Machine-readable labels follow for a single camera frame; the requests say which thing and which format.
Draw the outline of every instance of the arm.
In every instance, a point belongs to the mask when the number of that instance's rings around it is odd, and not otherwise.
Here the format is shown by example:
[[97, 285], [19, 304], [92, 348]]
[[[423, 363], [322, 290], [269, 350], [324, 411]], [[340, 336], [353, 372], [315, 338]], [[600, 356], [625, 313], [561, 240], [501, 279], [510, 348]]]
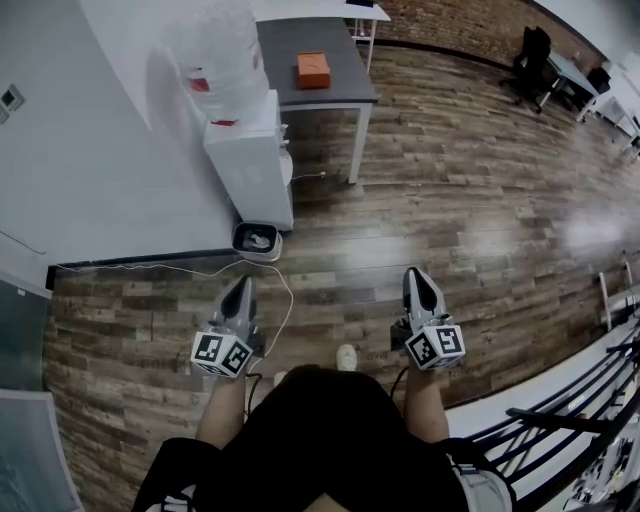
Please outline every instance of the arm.
[[244, 425], [246, 375], [236, 379], [218, 377], [198, 425], [196, 439], [222, 450]]
[[409, 433], [427, 443], [449, 438], [449, 423], [444, 413], [437, 375], [422, 372], [413, 361], [404, 398], [404, 421]]

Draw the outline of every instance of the light switch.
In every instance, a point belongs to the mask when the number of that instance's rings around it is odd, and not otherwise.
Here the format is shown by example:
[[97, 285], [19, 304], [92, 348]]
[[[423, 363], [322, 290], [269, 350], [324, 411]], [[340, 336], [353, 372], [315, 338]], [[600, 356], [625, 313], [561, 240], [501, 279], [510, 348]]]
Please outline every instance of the light switch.
[[0, 97], [0, 100], [2, 100], [2, 104], [7, 108], [7, 110], [14, 111], [18, 110], [22, 106], [24, 103], [24, 96], [20, 94], [20, 91], [18, 91], [18, 88], [15, 85], [11, 84], [7, 92]]

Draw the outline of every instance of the fiducial marker cube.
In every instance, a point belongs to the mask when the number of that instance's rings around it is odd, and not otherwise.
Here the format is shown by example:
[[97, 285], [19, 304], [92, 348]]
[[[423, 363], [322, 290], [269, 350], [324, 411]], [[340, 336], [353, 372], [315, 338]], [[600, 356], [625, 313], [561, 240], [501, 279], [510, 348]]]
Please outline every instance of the fiducial marker cube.
[[449, 366], [466, 353], [458, 325], [424, 326], [405, 346], [420, 370]]
[[235, 379], [251, 358], [253, 350], [233, 334], [196, 333], [191, 349], [195, 372]]

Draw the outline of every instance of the brick wall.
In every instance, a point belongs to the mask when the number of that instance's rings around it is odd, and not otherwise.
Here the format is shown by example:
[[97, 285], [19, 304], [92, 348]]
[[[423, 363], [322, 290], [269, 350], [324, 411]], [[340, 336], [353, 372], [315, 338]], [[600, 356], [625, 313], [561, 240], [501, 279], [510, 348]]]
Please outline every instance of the brick wall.
[[602, 59], [580, 38], [525, 0], [378, 0], [391, 22], [378, 23], [378, 36], [439, 46], [511, 65], [520, 53], [524, 27], [544, 29], [553, 48], [567, 58], [579, 52], [588, 71]]

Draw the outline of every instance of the orange box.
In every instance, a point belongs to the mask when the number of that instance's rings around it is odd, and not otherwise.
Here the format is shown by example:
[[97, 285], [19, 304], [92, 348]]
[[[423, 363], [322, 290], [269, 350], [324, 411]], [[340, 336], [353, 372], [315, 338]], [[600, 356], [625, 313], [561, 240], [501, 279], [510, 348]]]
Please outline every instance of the orange box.
[[323, 89], [331, 85], [331, 70], [324, 52], [298, 54], [298, 86], [300, 89]]

